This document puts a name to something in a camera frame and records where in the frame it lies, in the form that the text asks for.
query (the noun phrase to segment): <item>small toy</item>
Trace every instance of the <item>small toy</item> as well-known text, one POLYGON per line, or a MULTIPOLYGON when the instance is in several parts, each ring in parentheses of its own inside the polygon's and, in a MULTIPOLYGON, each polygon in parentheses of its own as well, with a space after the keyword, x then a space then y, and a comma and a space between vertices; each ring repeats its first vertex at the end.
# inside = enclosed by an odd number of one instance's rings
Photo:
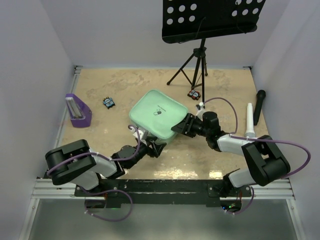
POLYGON ((115 106, 116 104, 111 97, 107 96, 105 99, 103 99, 103 105, 105 105, 109 109, 115 106))
POLYGON ((194 89, 192 89, 189 93, 188 96, 190 98, 192 98, 193 100, 199 100, 199 98, 201 97, 200 92, 195 91, 194 89))

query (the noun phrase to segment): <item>white wall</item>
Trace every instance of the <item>white wall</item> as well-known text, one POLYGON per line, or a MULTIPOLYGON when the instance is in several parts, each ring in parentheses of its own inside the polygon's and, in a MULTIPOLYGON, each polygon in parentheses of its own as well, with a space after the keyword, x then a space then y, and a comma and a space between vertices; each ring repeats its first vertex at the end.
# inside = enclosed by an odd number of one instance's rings
POLYGON ((0 2, 0 239, 19 237, 46 169, 72 63, 39 0, 0 2))
MULTIPOLYGON (((266 0, 256 32, 208 39, 208 65, 252 66, 289 1, 266 0)), ((162 41, 162 0, 41 2, 76 65, 180 67, 200 45, 200 40, 184 44, 162 41)))
MULTIPOLYGON (((310 164, 290 178, 307 240, 320 236, 320 3, 291 0, 253 66, 257 89, 266 90, 263 113, 274 139, 306 146, 310 164)), ((306 159, 302 150, 282 147, 292 169, 306 159)))

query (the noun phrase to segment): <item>mint green bag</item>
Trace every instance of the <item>mint green bag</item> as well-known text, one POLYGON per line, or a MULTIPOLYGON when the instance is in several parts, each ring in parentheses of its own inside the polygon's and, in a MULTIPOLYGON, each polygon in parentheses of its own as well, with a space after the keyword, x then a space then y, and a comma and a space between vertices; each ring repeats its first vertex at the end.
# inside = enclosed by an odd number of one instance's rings
POLYGON ((131 109, 129 117, 138 127, 156 136, 159 141, 169 143, 176 133, 171 128, 180 123, 188 108, 159 90, 148 91, 131 109))

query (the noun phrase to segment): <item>black music stand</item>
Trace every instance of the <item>black music stand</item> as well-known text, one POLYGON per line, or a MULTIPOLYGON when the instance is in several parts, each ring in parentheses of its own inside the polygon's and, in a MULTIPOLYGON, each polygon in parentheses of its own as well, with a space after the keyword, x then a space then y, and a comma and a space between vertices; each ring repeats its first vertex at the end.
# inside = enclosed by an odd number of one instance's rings
POLYGON ((205 101, 205 75, 207 72, 207 38, 246 34, 257 30, 257 22, 266 0, 163 0, 162 39, 168 44, 185 43, 201 39, 199 48, 166 83, 182 72, 191 84, 191 89, 202 86, 202 101, 205 101), (192 82, 183 68, 197 58, 192 82), (201 63, 202 81, 196 84, 201 63))

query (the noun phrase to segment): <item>purple container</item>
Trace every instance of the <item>purple container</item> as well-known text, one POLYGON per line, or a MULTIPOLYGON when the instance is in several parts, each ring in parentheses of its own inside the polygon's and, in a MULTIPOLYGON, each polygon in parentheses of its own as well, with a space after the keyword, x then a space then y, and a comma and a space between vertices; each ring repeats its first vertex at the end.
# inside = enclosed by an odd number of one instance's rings
POLYGON ((72 126, 75 128, 89 127, 92 119, 90 108, 73 93, 65 95, 65 102, 72 126))

